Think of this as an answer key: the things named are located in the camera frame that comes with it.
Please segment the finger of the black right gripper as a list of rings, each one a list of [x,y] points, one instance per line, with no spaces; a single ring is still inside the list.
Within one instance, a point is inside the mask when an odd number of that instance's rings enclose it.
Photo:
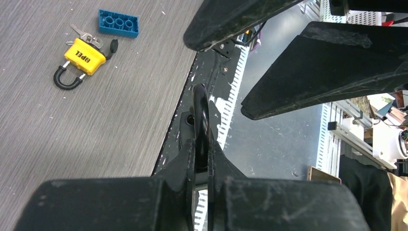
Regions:
[[[300,0],[204,0],[187,27],[187,48],[205,51],[301,3]]]
[[[311,22],[242,102],[260,120],[309,106],[408,87],[408,29]]]

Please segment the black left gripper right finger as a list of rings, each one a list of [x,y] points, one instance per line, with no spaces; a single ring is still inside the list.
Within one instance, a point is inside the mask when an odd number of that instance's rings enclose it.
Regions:
[[[210,231],[367,231],[352,193],[333,181],[246,177],[216,141],[208,150]]]

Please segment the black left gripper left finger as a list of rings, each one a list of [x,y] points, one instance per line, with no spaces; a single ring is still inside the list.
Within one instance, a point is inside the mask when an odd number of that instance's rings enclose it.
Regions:
[[[151,177],[50,180],[32,194],[17,231],[192,231],[195,142]]]

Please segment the silver keys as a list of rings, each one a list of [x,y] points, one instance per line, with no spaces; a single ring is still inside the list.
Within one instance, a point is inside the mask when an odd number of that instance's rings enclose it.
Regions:
[[[85,32],[81,29],[79,29],[77,26],[74,24],[70,24],[70,27],[79,34],[79,38],[84,41],[86,44],[90,45],[91,47],[95,48],[97,51],[99,51],[102,55],[105,56],[106,60],[110,60],[118,50],[118,40],[113,39],[110,43],[109,50],[107,54],[104,54],[102,52],[102,47],[103,47],[103,42],[97,37],[94,37],[92,34]]]

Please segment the yellow padlock black shackle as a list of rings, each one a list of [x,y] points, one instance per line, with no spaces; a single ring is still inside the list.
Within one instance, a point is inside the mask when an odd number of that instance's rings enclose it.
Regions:
[[[66,62],[58,67],[53,76],[54,84],[62,90],[73,90],[83,82],[85,76],[93,75],[96,70],[106,62],[107,58],[99,49],[91,46],[80,38],[76,38],[72,46],[64,54]],[[76,77],[71,84],[64,84],[61,81],[62,74],[66,67],[72,64],[83,72]]]

